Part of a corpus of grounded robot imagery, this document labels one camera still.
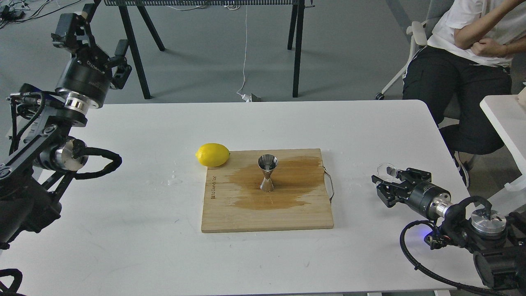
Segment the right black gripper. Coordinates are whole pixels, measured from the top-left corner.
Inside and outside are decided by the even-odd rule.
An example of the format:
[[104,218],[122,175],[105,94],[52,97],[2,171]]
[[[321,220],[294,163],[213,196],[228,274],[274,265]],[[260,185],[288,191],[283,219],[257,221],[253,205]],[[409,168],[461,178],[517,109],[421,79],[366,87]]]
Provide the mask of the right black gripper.
[[392,183],[378,176],[371,176],[372,182],[376,184],[376,193],[387,208],[404,203],[426,219],[437,220],[445,217],[452,206],[449,191],[430,183],[430,172],[408,167],[406,170],[398,170],[396,179],[402,183]]

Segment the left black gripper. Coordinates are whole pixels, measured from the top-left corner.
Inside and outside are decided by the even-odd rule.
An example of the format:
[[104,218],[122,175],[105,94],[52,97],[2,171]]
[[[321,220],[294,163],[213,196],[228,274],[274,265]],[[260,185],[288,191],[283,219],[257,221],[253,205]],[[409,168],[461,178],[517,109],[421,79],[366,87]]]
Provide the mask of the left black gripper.
[[83,64],[103,64],[103,50],[96,44],[90,22],[92,13],[64,13],[60,15],[55,32],[51,34],[53,45],[71,53],[55,92],[65,97],[68,93],[83,95],[94,102],[94,108],[103,107],[110,83],[112,89],[123,89],[132,67],[128,64],[126,52],[129,41],[121,39],[117,43],[114,56],[108,60],[108,70],[116,68],[111,80],[92,66]]

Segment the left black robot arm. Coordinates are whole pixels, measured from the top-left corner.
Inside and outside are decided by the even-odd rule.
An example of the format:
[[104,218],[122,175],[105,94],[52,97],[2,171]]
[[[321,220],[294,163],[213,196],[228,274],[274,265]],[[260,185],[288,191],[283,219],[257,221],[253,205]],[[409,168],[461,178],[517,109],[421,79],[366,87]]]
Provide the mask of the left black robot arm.
[[80,13],[60,15],[53,45],[71,59],[53,91],[25,83],[10,94],[12,134],[8,157],[1,162],[1,250],[24,231],[39,233],[60,218],[60,199],[72,180],[105,176],[120,167],[115,152],[89,147],[69,133],[87,124],[89,109],[103,107],[110,88],[122,89],[131,73],[128,41],[114,56],[97,44],[90,23],[96,4]]

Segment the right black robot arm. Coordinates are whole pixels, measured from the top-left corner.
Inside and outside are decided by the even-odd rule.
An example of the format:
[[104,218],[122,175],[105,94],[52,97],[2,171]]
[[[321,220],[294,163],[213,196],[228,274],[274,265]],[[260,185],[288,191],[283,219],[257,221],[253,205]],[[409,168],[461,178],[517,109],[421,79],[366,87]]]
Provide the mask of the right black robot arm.
[[[378,197],[387,207],[402,203],[423,216],[423,220],[406,225],[399,238],[401,250],[415,270],[472,294],[503,296],[508,290],[525,294],[525,213],[503,215],[480,196],[467,197],[455,204],[449,191],[431,182],[431,173],[411,167],[398,170],[382,163],[371,179],[376,184]],[[430,249],[452,245],[473,255],[484,288],[439,276],[409,252],[406,231],[421,224],[430,227],[431,231],[423,238]]]

